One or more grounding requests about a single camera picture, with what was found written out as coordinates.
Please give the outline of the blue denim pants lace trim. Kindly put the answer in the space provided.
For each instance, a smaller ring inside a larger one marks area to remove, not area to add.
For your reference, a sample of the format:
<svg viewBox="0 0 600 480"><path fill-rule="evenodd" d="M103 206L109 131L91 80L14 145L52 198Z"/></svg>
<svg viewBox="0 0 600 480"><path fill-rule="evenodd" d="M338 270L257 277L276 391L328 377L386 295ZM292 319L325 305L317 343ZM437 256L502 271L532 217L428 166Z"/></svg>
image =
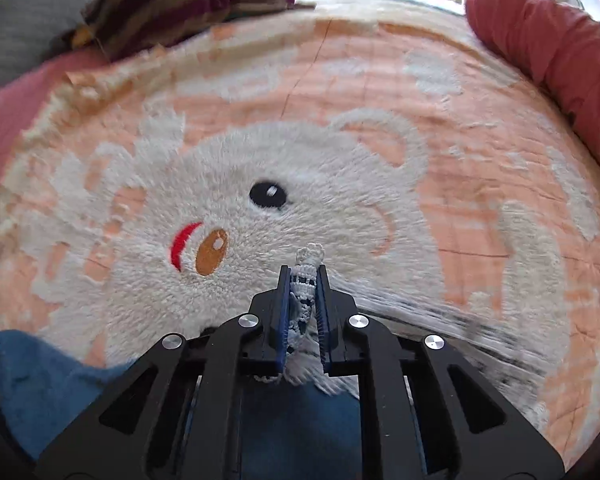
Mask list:
<svg viewBox="0 0 600 480"><path fill-rule="evenodd" d="M329 376L321 360L315 293L323 259L313 244L289 266L283 369L240 378L237 479L365 479L358 380ZM96 370L38 338L2 330L0 479L38 479L43 451L132 364Z"/></svg>

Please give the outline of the orange bear pattern blanket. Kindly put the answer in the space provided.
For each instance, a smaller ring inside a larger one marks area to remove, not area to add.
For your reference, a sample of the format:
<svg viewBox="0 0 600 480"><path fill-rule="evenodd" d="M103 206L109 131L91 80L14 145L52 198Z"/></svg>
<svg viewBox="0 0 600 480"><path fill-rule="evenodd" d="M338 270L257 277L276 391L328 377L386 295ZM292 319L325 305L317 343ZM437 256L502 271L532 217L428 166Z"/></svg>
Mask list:
<svg viewBox="0 0 600 480"><path fill-rule="evenodd" d="M449 336L573 465L600 432L600 166L437 9L343 0L80 70L0 179L0 330L84 364L195 336L318 245Z"/></svg>

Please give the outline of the pink pillow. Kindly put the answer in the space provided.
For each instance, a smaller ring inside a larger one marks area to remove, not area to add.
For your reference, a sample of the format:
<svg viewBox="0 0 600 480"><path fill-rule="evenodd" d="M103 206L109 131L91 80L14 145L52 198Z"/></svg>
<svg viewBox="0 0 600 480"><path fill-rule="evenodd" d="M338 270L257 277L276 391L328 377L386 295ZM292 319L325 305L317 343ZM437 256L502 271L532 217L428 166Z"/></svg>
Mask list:
<svg viewBox="0 0 600 480"><path fill-rule="evenodd" d="M95 48L56 56L0 88L0 179L17 136L27 129L56 84L68 73L108 64Z"/></svg>

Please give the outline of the red rolled bolster pillow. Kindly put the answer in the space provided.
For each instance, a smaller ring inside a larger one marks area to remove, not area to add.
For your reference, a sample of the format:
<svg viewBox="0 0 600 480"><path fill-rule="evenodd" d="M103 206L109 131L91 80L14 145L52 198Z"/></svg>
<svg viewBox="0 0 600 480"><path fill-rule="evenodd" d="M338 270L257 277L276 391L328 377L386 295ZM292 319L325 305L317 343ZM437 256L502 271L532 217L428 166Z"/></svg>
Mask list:
<svg viewBox="0 0 600 480"><path fill-rule="evenodd" d="M466 0L478 39L557 103L600 164L600 22L557 0Z"/></svg>

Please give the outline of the purple striped pillow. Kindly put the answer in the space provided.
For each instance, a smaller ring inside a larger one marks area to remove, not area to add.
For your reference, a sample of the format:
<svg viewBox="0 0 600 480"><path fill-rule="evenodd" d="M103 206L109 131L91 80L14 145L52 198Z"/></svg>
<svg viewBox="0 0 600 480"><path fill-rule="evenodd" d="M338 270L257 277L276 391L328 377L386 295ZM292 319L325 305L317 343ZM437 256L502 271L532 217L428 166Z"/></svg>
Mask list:
<svg viewBox="0 0 600 480"><path fill-rule="evenodd" d="M110 61L174 44L235 18L284 12L296 0L94 0L66 36L73 50L89 44Z"/></svg>

